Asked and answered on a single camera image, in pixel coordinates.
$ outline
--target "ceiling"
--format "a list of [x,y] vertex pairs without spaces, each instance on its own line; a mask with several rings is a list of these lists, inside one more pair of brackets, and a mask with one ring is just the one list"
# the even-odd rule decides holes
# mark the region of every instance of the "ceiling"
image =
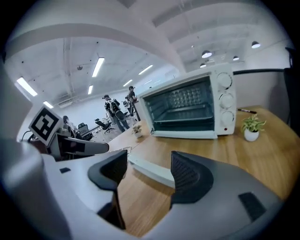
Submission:
[[[150,26],[167,39],[180,57],[186,72],[200,64],[243,62],[245,47],[265,19],[264,8],[256,0],[112,0],[124,8],[136,22]],[[213,53],[202,59],[202,52]],[[64,37],[44,41],[6,60],[13,81],[23,76],[42,99],[55,105],[73,98],[122,90],[168,63],[161,57],[133,44],[98,37]],[[92,72],[98,57],[105,57],[98,76]],[[153,64],[143,75],[138,73]],[[93,93],[87,95],[89,85]]]

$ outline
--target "concrete ceiling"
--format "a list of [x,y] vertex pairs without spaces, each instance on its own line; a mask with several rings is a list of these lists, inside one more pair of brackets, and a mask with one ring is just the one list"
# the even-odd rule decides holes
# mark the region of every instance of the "concrete ceiling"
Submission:
[[[168,64],[183,73],[205,61],[233,63],[234,55],[243,62],[266,18],[258,0],[45,0],[16,27],[5,65],[52,104],[84,99],[89,85],[102,94],[137,83],[150,64],[145,75]],[[202,59],[204,50],[213,55]],[[98,55],[105,62],[92,79]]]

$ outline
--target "oven window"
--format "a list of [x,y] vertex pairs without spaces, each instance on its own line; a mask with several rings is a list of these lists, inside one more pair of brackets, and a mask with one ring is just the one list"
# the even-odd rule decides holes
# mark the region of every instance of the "oven window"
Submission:
[[210,78],[177,85],[144,98],[155,130],[214,130]]

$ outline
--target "ceiling light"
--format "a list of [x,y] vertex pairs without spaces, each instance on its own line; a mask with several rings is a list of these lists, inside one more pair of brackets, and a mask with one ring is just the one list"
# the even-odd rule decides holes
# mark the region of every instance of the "ceiling light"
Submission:
[[132,79],[130,79],[127,83],[125,83],[124,85],[123,85],[123,87],[125,87],[128,83],[130,83],[132,81]]
[[149,81],[145,82],[144,85],[147,84],[147,83],[150,83],[151,81],[152,81],[152,80],[149,80]]
[[258,42],[256,42],[256,41],[252,42],[252,48],[258,48],[260,46],[261,45]]
[[97,74],[99,72],[99,69],[101,68],[101,65],[102,65],[103,62],[104,62],[104,58],[99,58],[98,59],[92,77],[96,77],[97,76]]
[[17,83],[20,84],[26,91],[28,91],[32,96],[36,96],[37,92],[35,92],[32,87],[29,86],[29,84],[25,81],[24,78],[20,77],[17,80]]
[[50,103],[48,103],[47,101],[43,102],[43,104],[45,104],[49,108],[53,108],[53,106]]
[[92,90],[93,90],[93,85],[89,86],[88,94],[91,94],[91,93],[92,93]]
[[208,58],[212,55],[212,53],[210,51],[207,51],[205,50],[203,53],[202,53],[202,58]]
[[146,67],[142,72],[139,73],[139,75],[143,74],[143,72],[146,72],[149,68],[151,68],[153,65],[150,65],[149,67]]

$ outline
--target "wooden desk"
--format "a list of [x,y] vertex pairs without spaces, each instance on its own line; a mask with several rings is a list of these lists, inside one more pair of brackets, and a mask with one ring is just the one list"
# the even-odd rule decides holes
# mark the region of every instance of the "wooden desk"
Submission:
[[[215,140],[153,137],[141,121],[143,137],[136,139],[129,129],[109,142],[110,150],[132,146],[132,154],[170,168],[171,151],[183,151],[243,168],[285,200],[300,171],[300,138],[278,117],[259,106],[250,107],[267,120],[265,131],[255,142],[247,142],[240,131],[246,112],[237,113],[233,135]],[[119,200],[127,232],[143,236],[169,211],[172,188],[155,182],[128,165],[119,187]]]

